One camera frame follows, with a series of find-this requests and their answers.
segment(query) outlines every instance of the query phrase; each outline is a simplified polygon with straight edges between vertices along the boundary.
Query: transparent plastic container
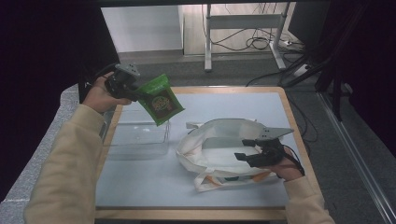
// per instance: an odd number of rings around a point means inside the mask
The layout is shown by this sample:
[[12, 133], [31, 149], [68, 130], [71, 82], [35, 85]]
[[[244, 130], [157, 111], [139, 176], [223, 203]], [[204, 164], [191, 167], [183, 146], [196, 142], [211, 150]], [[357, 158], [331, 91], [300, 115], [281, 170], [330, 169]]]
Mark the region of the transparent plastic container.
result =
[[157, 127], [146, 110], [111, 111], [104, 116], [108, 160], [151, 160], [167, 153], [169, 121]]

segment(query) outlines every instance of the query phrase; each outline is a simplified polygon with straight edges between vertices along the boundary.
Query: white wall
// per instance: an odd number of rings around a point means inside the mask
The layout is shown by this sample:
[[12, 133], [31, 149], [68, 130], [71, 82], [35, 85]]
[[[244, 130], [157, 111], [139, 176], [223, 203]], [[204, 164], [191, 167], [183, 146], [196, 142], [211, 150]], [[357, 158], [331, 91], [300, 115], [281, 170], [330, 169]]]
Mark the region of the white wall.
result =
[[178, 6], [103, 7], [117, 52], [182, 49]]

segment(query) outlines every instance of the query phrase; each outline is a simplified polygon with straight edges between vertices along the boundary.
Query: green snack bag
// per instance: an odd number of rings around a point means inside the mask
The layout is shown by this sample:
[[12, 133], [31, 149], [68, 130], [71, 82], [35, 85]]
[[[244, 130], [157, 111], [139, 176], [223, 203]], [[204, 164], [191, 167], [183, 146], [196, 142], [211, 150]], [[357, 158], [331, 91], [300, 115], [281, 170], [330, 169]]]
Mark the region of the green snack bag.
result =
[[142, 85], [136, 92], [143, 96], [138, 102], [145, 107], [157, 126], [184, 110], [172, 92], [165, 74]]

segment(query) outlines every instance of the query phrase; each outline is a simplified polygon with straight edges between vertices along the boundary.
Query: white surface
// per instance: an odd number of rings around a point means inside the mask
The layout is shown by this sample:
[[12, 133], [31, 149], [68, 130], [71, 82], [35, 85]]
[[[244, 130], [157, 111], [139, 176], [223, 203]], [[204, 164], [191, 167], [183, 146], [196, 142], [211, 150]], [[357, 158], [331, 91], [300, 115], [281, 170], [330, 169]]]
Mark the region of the white surface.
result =
[[[269, 177], [259, 184], [197, 192], [198, 175], [178, 162], [179, 140], [190, 130], [186, 122], [212, 119], [257, 119], [267, 127], [289, 128], [277, 93], [177, 94], [186, 108], [170, 119], [169, 151], [145, 161], [106, 161], [96, 190], [97, 206], [118, 207], [256, 207], [283, 206], [288, 201], [283, 180]], [[140, 108], [139, 104], [124, 110]], [[292, 133], [281, 142], [298, 153]]]
[[182, 49], [179, 6], [103, 7], [117, 52]]

